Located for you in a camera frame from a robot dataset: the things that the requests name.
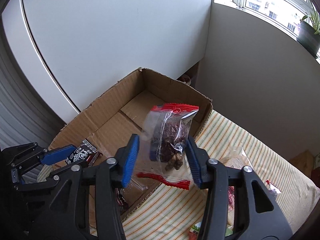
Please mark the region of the striped table cloth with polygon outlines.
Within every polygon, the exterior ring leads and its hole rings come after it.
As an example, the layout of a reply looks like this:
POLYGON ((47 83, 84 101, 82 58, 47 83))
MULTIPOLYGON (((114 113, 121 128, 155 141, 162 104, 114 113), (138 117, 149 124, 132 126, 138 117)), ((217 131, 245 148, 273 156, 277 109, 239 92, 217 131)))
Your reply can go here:
POLYGON ((49 149, 87 140, 103 154, 78 176, 90 239, 290 239, 319 188, 284 158, 216 111, 169 104, 76 116, 49 149))

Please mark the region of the potted spider plant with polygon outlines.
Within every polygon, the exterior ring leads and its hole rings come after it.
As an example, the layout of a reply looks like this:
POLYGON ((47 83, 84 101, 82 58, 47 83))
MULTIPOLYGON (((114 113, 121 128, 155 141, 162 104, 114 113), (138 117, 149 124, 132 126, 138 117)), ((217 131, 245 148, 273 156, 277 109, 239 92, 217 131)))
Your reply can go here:
POLYGON ((297 41, 315 58, 319 51, 319 13, 315 5, 308 0, 309 11, 300 19, 300 31, 297 41))

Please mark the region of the red green snack pack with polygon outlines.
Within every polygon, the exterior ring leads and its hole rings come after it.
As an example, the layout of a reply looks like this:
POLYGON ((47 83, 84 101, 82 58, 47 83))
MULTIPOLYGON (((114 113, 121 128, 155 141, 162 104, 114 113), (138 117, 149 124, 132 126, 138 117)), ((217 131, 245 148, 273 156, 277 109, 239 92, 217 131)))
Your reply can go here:
MULTIPOLYGON (((197 240, 198 235, 200 233, 200 228, 201 228, 201 222, 198 222, 198 223, 194 224, 190 228, 190 230, 188 232, 189 240, 197 240)), ((227 236, 230 236, 232 234, 233 234, 233 226, 227 224, 225 236, 227 237, 227 236)))

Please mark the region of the clear red-edged dried fruit bag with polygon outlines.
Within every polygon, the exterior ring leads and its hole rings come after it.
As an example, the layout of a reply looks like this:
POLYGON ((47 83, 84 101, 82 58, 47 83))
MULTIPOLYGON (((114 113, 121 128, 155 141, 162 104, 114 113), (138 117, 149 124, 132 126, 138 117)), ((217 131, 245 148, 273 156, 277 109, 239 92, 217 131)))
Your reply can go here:
POLYGON ((159 181, 167 186, 189 190, 185 149, 193 118, 199 107, 184 103, 153 106, 140 135, 135 166, 138 178, 159 181))

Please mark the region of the black white patterned snack pack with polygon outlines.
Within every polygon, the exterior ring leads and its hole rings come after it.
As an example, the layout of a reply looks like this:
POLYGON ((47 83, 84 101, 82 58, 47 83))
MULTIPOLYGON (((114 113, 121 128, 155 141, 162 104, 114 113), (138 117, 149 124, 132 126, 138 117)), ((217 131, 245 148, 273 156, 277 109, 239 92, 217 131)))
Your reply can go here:
POLYGON ((97 148, 85 139, 76 150, 65 159, 65 163, 69 165, 80 160, 86 161, 87 157, 95 152, 98 152, 97 148))

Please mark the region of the bagged sliced bread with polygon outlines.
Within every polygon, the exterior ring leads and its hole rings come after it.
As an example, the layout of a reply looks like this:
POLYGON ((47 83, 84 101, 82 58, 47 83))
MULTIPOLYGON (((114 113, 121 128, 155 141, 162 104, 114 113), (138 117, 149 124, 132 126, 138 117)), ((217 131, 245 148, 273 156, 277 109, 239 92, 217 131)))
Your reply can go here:
POLYGON ((226 167, 242 169, 244 166, 252 167, 249 158, 247 157, 242 146, 230 147, 227 153, 220 159, 226 167))

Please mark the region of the green carton box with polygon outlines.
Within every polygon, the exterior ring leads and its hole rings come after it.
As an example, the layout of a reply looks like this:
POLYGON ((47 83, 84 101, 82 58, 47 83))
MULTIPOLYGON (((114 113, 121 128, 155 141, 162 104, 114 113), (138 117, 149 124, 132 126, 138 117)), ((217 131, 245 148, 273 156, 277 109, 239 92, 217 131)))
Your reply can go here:
POLYGON ((315 156, 314 169, 320 167, 320 153, 315 156))

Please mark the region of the snickers bar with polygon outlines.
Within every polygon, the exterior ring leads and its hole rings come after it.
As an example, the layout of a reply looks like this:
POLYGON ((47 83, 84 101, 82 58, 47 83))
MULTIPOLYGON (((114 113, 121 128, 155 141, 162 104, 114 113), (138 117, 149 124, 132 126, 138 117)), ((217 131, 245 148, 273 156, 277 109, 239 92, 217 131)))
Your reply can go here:
POLYGON ((96 162, 96 160, 102 155, 101 152, 95 152, 93 154, 90 154, 87 159, 86 159, 86 163, 88 167, 92 167, 94 165, 94 163, 96 162))

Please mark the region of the brown cardboard box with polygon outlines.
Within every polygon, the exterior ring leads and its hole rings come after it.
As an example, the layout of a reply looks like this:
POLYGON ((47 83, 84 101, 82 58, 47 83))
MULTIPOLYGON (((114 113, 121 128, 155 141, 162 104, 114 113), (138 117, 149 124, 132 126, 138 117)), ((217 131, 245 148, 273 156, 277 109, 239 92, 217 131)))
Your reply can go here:
MULTIPOLYGON (((213 109, 211 100, 189 85, 139 68, 95 99, 61 129, 50 148, 79 145, 86 139, 104 157, 111 157, 127 144, 133 133, 141 132, 149 110, 165 102, 199 107, 191 125, 194 137, 200 134, 213 109)), ((202 216, 202 196, 197 189, 177 189, 152 179, 142 179, 142 184, 144 190, 129 185, 125 195, 129 209, 123 217, 128 237, 143 233, 150 237, 183 233, 202 216)))

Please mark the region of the white window frame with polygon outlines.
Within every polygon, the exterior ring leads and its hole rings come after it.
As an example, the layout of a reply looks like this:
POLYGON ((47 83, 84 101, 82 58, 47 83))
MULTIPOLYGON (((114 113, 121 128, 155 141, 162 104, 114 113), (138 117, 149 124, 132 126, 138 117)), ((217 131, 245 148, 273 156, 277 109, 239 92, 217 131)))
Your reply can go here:
POLYGON ((233 3, 295 37, 299 35, 302 21, 312 25, 310 18, 303 19, 312 12, 310 0, 233 0, 233 3))

